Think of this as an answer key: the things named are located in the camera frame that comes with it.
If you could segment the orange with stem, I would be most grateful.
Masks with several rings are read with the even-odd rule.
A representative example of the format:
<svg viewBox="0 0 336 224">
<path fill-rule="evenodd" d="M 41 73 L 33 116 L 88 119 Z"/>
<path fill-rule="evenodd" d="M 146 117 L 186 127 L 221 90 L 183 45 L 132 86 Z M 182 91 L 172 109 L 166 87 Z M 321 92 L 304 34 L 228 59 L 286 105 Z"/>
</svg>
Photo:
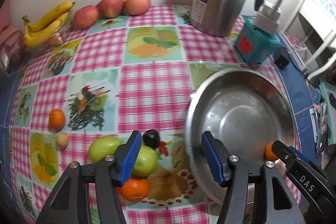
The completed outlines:
<svg viewBox="0 0 336 224">
<path fill-rule="evenodd" d="M 272 145 L 274 142 L 269 143 L 265 148 L 265 158 L 269 161 L 278 160 L 278 156 L 272 152 Z"/>
</svg>

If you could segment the brown longan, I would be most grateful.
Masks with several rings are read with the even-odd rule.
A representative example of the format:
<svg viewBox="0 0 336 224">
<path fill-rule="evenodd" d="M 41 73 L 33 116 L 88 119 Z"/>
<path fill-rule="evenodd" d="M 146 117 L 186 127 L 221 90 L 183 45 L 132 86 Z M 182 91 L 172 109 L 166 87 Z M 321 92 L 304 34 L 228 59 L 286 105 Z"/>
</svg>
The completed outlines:
<svg viewBox="0 0 336 224">
<path fill-rule="evenodd" d="M 66 133 L 60 133 L 56 137 L 56 145 L 60 151 L 65 150 L 69 143 L 69 137 Z"/>
</svg>

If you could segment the green apple right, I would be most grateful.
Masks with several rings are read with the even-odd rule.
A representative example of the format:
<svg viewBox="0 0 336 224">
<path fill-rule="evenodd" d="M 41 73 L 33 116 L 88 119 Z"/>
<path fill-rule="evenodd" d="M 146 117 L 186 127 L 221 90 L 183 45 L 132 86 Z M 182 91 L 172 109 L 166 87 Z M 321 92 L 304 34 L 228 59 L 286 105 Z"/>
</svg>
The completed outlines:
<svg viewBox="0 0 336 224">
<path fill-rule="evenodd" d="M 146 145 L 142 145 L 132 173 L 139 177 L 147 177 L 155 172 L 157 165 L 158 157 L 155 150 Z"/>
</svg>

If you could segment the green apple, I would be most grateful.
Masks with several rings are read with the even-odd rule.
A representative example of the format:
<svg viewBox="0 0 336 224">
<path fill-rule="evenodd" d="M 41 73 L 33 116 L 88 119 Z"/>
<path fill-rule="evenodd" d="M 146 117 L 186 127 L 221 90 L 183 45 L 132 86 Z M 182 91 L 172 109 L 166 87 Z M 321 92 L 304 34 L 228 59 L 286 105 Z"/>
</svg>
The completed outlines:
<svg viewBox="0 0 336 224">
<path fill-rule="evenodd" d="M 142 145 L 132 173 L 139 177 L 147 177 L 155 172 L 157 165 L 158 157 L 155 150 L 146 145 Z"/>
<path fill-rule="evenodd" d="M 99 137 L 89 146 L 88 157 L 91 162 L 98 162 L 106 155 L 113 155 L 120 145 L 122 145 L 122 141 L 117 137 Z"/>
</svg>

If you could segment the green apple left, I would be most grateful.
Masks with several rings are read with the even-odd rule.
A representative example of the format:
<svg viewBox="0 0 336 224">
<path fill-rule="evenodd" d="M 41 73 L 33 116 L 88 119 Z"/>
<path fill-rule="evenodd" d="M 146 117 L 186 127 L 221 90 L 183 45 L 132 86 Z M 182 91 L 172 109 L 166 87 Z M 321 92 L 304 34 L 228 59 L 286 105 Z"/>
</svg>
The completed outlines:
<svg viewBox="0 0 336 224">
<path fill-rule="evenodd" d="M 117 137 L 99 137 L 89 146 L 88 157 L 91 162 L 98 162 L 106 155 L 113 155 L 120 145 L 122 145 L 122 141 Z"/>
</svg>

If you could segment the dark plum upper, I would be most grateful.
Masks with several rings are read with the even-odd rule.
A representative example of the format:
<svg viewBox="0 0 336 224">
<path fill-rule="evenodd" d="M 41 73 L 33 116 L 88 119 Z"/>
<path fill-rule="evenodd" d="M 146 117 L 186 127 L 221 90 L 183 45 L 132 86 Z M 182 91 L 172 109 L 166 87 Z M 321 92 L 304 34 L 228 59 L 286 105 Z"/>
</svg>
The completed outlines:
<svg viewBox="0 0 336 224">
<path fill-rule="evenodd" d="M 152 149 L 157 149 L 159 147 L 161 138 L 157 130 L 150 129 L 143 134 L 142 140 L 144 145 L 151 147 Z"/>
</svg>

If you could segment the teal tray with items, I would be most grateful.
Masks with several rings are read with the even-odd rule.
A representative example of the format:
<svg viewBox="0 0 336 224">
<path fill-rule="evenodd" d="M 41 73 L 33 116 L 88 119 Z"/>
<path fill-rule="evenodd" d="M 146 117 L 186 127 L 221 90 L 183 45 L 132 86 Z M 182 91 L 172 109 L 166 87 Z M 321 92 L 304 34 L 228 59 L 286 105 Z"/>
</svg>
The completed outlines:
<svg viewBox="0 0 336 224">
<path fill-rule="evenodd" d="M 315 156 L 319 157 L 328 145 L 335 144 L 335 86 L 322 82 L 317 89 L 311 90 L 315 109 L 313 115 L 313 137 Z"/>
</svg>

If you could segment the large steel basin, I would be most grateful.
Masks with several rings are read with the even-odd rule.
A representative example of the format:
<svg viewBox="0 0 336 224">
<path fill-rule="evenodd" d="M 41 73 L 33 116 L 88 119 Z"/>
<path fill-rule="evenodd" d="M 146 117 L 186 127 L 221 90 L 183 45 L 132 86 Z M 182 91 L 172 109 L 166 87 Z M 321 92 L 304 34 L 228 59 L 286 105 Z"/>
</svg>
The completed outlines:
<svg viewBox="0 0 336 224">
<path fill-rule="evenodd" d="M 297 126 L 284 95 L 261 73 L 227 68 L 211 75 L 191 100 L 185 124 L 185 151 L 203 193 L 221 204 L 226 190 L 214 182 L 201 147 L 210 131 L 230 154 L 261 166 L 266 146 L 276 140 L 296 146 Z"/>
</svg>

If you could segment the small orange mandarin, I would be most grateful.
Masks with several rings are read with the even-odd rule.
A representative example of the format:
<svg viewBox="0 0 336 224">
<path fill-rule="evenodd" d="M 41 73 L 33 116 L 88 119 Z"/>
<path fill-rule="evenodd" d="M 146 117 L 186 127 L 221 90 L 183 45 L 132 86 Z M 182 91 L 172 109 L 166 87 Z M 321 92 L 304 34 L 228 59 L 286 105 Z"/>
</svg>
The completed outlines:
<svg viewBox="0 0 336 224">
<path fill-rule="evenodd" d="M 53 109 L 49 114 L 49 129 L 60 131 L 66 123 L 64 112 L 60 109 Z"/>
</svg>

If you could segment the checkered fruit tablecloth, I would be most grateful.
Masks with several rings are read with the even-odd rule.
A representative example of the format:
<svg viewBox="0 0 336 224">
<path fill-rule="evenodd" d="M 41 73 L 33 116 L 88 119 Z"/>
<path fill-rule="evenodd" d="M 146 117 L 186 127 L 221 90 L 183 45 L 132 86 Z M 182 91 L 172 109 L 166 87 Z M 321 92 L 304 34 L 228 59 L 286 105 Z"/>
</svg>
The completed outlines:
<svg viewBox="0 0 336 224">
<path fill-rule="evenodd" d="M 186 6 L 158 5 L 136 17 L 74 29 L 60 48 L 27 59 L 1 86 L 1 196 L 18 223 L 34 223 L 56 180 L 72 161 L 88 164 L 103 135 L 126 140 L 155 129 L 158 168 L 138 203 L 122 201 L 129 223 L 215 223 L 221 207 L 188 169 L 184 125 L 193 93 L 213 73 L 244 67 L 230 35 L 206 35 L 188 23 Z M 64 112 L 49 129 L 53 109 Z M 69 143 L 60 151 L 56 137 Z"/>
</svg>

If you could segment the black power adapter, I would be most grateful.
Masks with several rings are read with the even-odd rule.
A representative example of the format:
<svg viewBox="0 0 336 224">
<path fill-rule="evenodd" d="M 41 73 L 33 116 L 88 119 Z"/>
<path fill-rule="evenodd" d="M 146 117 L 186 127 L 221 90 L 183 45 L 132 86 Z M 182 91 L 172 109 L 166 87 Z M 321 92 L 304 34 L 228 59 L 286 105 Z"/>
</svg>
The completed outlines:
<svg viewBox="0 0 336 224">
<path fill-rule="evenodd" d="M 288 51 L 284 47 L 279 47 L 274 52 L 273 61 L 279 69 L 284 69 L 290 62 Z"/>
</svg>

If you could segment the teal box with red label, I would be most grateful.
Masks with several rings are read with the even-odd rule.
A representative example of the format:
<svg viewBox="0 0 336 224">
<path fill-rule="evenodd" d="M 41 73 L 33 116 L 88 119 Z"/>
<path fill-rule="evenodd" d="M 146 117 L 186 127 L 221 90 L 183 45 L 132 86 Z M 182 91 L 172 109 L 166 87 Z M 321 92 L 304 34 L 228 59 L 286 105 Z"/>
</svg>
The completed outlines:
<svg viewBox="0 0 336 224">
<path fill-rule="evenodd" d="M 243 16 L 244 26 L 238 35 L 234 46 L 248 65 L 261 64 L 280 46 L 280 39 L 256 27 L 254 19 Z"/>
</svg>

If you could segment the white shelf rack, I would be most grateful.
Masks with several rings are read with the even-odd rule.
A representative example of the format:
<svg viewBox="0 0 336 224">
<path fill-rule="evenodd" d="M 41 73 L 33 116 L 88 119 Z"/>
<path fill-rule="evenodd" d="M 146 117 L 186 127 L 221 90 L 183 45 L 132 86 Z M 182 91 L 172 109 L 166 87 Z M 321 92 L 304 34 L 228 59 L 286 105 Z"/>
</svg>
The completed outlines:
<svg viewBox="0 0 336 224">
<path fill-rule="evenodd" d="M 335 76 L 335 0 L 284 0 L 279 32 L 307 79 Z"/>
</svg>

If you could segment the red apple left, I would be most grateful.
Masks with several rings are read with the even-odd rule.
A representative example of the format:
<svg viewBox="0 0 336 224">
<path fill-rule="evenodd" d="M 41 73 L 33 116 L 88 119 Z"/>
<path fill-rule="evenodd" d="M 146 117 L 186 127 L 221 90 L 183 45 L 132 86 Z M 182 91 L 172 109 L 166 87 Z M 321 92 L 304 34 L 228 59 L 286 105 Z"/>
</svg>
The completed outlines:
<svg viewBox="0 0 336 224">
<path fill-rule="evenodd" d="M 74 14 L 74 25 L 76 28 L 84 30 L 92 27 L 99 18 L 99 10 L 94 5 L 88 5 L 78 9 Z"/>
</svg>

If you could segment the red apple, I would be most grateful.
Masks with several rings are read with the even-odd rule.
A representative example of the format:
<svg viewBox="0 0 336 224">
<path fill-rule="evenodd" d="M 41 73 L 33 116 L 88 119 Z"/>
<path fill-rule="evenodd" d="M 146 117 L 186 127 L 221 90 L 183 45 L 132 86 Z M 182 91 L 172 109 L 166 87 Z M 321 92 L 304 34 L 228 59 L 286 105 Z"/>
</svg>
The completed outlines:
<svg viewBox="0 0 336 224">
<path fill-rule="evenodd" d="M 74 14 L 74 25 L 76 28 L 84 30 L 92 27 L 99 18 L 99 10 L 94 5 L 88 5 L 78 9 Z"/>
<path fill-rule="evenodd" d="M 126 0 L 124 10 L 129 15 L 142 15 L 149 10 L 150 5 L 150 0 Z"/>
<path fill-rule="evenodd" d="M 101 0 L 97 8 L 105 18 L 115 18 L 123 11 L 124 0 Z"/>
</svg>

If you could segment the lower yellow banana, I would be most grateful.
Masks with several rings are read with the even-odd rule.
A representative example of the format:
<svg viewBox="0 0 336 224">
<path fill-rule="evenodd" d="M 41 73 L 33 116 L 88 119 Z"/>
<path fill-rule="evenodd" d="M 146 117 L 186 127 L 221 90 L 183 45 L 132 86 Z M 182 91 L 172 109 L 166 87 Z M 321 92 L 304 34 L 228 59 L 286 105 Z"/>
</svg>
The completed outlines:
<svg viewBox="0 0 336 224">
<path fill-rule="evenodd" d="M 33 32 L 29 30 L 28 23 L 30 22 L 27 16 L 23 17 L 23 21 L 25 23 L 25 32 L 23 35 L 23 43 L 26 47 L 33 48 L 38 46 L 41 42 L 47 40 L 50 36 L 52 36 L 56 31 L 58 31 L 64 23 L 67 21 L 69 14 L 71 12 L 65 12 L 58 16 L 52 23 L 50 23 L 46 28 Z"/>
</svg>

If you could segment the yellow banana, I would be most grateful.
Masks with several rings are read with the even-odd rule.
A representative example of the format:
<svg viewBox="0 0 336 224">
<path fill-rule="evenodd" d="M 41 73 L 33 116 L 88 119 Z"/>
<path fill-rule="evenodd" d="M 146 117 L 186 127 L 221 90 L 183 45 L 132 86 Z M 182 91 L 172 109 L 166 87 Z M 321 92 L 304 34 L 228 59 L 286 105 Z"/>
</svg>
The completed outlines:
<svg viewBox="0 0 336 224">
<path fill-rule="evenodd" d="M 26 15 L 23 16 L 22 19 L 25 25 L 28 26 L 30 31 L 38 32 L 46 28 L 47 26 L 49 26 L 60 15 L 63 15 L 66 12 L 69 12 L 74 5 L 75 5 L 75 2 L 65 1 L 61 3 L 60 5 L 51 9 L 49 12 L 47 12 L 43 17 L 41 17 L 35 23 L 30 23 L 30 20 L 28 19 Z"/>
<path fill-rule="evenodd" d="M 33 32 L 29 30 L 28 23 L 30 22 L 27 16 L 23 17 L 23 21 L 25 23 L 25 32 L 23 35 L 23 43 L 26 47 L 33 48 L 38 46 L 41 42 L 47 40 L 50 36 L 52 36 L 56 31 L 58 31 L 64 23 L 67 21 L 69 14 L 71 12 L 65 12 L 58 16 L 52 23 L 50 23 L 46 28 Z"/>
</svg>

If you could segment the red apple middle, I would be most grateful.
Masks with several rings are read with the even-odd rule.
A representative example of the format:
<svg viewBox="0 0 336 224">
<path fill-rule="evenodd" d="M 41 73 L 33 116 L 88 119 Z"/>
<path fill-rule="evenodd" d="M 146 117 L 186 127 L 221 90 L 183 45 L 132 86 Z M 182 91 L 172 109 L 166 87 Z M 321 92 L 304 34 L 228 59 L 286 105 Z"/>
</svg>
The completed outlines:
<svg viewBox="0 0 336 224">
<path fill-rule="evenodd" d="M 115 18 L 123 11 L 124 0 L 101 0 L 97 8 L 105 18 Z"/>
</svg>

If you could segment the red apple right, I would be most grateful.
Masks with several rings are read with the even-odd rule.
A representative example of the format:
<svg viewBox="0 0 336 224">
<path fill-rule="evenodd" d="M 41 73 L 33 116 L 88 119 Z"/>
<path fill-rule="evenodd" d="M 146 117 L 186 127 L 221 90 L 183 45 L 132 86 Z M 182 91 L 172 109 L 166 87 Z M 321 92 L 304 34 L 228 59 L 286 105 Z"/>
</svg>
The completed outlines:
<svg viewBox="0 0 336 224">
<path fill-rule="evenodd" d="M 150 5 L 150 0 L 126 0 L 124 10 L 129 15 L 142 15 L 149 10 Z"/>
</svg>

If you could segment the upper yellow banana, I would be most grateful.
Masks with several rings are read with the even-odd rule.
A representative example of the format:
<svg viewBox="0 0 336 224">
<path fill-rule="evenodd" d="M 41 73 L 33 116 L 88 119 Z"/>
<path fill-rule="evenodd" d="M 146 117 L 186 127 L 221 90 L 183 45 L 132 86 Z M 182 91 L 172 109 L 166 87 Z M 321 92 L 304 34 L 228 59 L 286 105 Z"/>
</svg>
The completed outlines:
<svg viewBox="0 0 336 224">
<path fill-rule="evenodd" d="M 61 3 L 60 5 L 51 9 L 49 12 L 47 12 L 43 17 L 41 17 L 35 23 L 30 23 L 30 20 L 28 19 L 26 15 L 23 16 L 22 19 L 25 25 L 28 26 L 30 31 L 38 32 L 46 28 L 47 26 L 49 26 L 60 15 L 63 15 L 66 12 L 69 12 L 74 5 L 75 5 L 75 2 L 65 1 Z"/>
</svg>

